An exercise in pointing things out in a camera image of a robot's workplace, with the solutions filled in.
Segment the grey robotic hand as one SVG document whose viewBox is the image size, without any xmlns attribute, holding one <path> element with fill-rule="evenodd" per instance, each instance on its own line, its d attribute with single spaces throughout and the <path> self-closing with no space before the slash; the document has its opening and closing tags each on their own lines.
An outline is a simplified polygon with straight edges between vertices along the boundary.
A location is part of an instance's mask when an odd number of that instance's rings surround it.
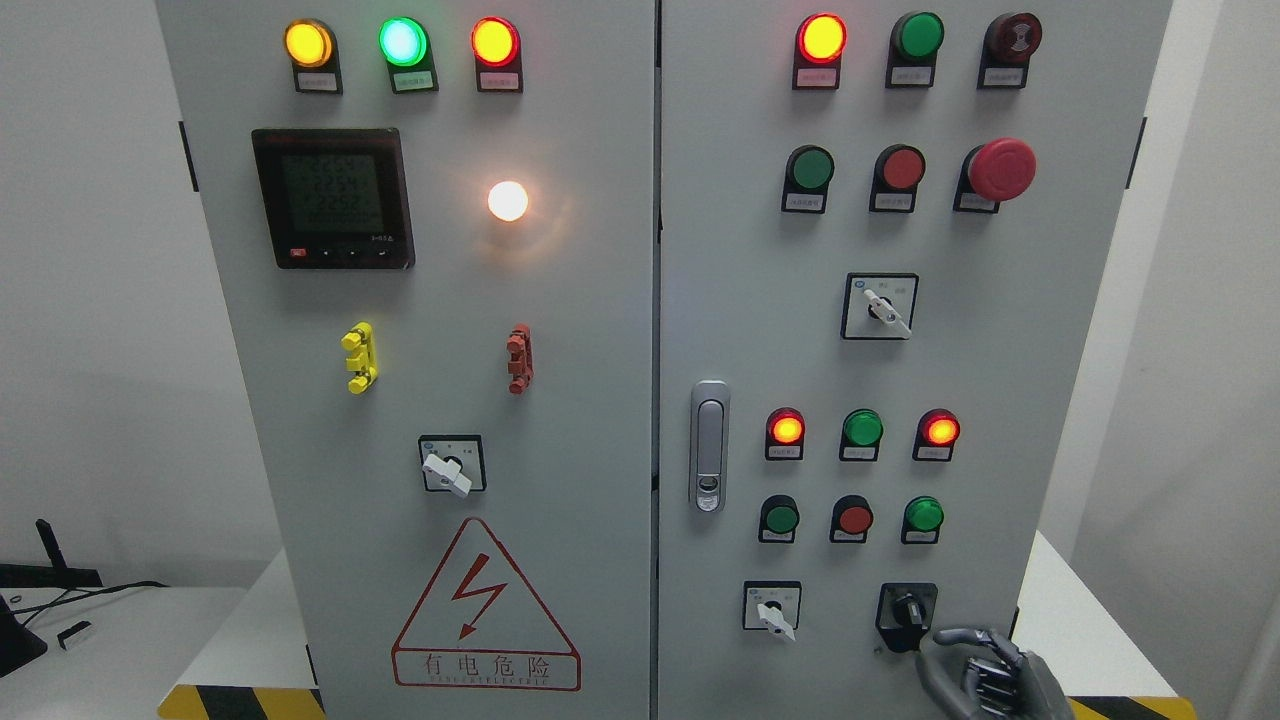
<svg viewBox="0 0 1280 720">
<path fill-rule="evenodd" d="M 960 682 L 923 652 L 914 653 L 925 693 L 950 719 L 1074 719 L 1057 678 L 1038 655 L 1019 650 L 995 629 L 961 626 L 938 630 L 937 644 L 973 644 L 996 660 L 970 657 Z"/>
</svg>

